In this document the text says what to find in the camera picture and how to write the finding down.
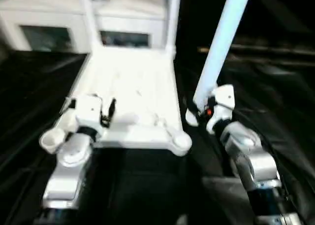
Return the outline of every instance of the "white plastic part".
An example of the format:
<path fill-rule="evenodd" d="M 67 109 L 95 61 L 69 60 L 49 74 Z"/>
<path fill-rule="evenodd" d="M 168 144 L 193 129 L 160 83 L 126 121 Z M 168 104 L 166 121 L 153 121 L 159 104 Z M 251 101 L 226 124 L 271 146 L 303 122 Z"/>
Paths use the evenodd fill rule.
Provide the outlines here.
<path fill-rule="evenodd" d="M 192 112 L 189 111 L 189 109 L 187 109 L 186 111 L 185 119 L 187 123 L 191 125 L 192 127 L 197 127 L 199 125 L 196 117 L 193 115 Z"/>
<path fill-rule="evenodd" d="M 203 110 L 207 98 L 217 83 L 226 55 L 241 21 L 248 0 L 226 0 L 203 67 L 193 101 Z"/>
<path fill-rule="evenodd" d="M 100 135 L 103 127 L 100 124 L 102 99 L 96 96 L 82 95 L 76 99 L 75 118 L 78 125 L 95 129 Z"/>
<path fill-rule="evenodd" d="M 232 119 L 232 112 L 235 107 L 234 88 L 232 85 L 215 88 L 212 95 L 215 96 L 218 105 L 214 107 L 213 116 L 206 126 L 206 130 L 210 134 L 214 134 L 213 127 L 219 120 Z"/>
<path fill-rule="evenodd" d="M 176 52 L 176 33 L 178 25 L 178 16 L 181 0 L 169 0 L 169 13 L 168 13 L 168 26 L 167 26 L 167 37 L 166 37 L 166 50 L 175 57 Z"/>
<path fill-rule="evenodd" d="M 90 38 L 92 52 L 98 46 L 102 46 L 100 33 L 96 25 L 96 20 L 93 12 L 91 0 L 81 0 L 85 10 L 85 25 Z"/>
<path fill-rule="evenodd" d="M 121 126 L 113 124 L 95 147 L 128 149 L 164 149 L 184 156 L 191 148 L 191 138 L 182 130 L 163 127 Z"/>
<path fill-rule="evenodd" d="M 39 139 L 39 144 L 49 154 L 53 154 L 64 142 L 65 136 L 66 133 L 62 129 L 52 128 L 42 134 Z"/>

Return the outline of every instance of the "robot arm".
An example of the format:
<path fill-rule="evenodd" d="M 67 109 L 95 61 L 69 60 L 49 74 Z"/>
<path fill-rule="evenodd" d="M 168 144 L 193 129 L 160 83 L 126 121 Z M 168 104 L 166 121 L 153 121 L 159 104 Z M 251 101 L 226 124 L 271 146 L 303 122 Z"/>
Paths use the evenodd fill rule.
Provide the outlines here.
<path fill-rule="evenodd" d="M 248 194 L 257 225 L 301 225 L 294 206 L 283 194 L 274 158 L 262 148 L 256 132 L 232 120 L 232 85 L 215 88 L 203 111 L 190 108 L 187 119 L 204 124 L 231 158 L 231 167 Z"/>

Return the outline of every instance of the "white vertical pole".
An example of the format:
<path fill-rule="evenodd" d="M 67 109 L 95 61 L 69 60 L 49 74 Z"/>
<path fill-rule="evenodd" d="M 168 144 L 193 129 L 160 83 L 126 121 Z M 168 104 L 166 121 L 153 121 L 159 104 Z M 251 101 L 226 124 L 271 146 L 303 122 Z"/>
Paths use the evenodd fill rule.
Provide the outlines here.
<path fill-rule="evenodd" d="M 175 41 L 177 33 L 177 23 L 179 16 L 179 6 L 181 0 L 168 0 L 168 26 L 167 26 L 167 37 L 166 46 L 167 51 L 172 52 L 175 55 Z"/>
<path fill-rule="evenodd" d="M 241 21 L 247 1 L 226 0 L 225 2 L 208 57 L 193 96 L 193 101 L 199 110 L 203 110 L 210 91 L 217 83 L 217 78 Z"/>
<path fill-rule="evenodd" d="M 96 25 L 91 0 L 81 0 L 85 11 L 85 25 L 87 28 L 92 51 L 102 45 L 100 33 Z"/>

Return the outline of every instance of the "white shelf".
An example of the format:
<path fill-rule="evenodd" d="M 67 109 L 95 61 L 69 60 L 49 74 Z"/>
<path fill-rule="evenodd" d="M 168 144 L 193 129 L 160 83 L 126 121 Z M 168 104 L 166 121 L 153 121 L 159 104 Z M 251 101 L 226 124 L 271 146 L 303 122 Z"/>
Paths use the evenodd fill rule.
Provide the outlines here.
<path fill-rule="evenodd" d="M 85 63 L 71 97 L 97 94 L 107 112 L 117 100 L 113 123 L 154 126 L 158 116 L 182 129 L 173 57 L 164 50 L 99 47 Z"/>
<path fill-rule="evenodd" d="M 164 20 L 164 0 L 107 0 L 94 2 L 97 15 Z M 0 0 L 0 10 L 83 14 L 81 0 Z"/>

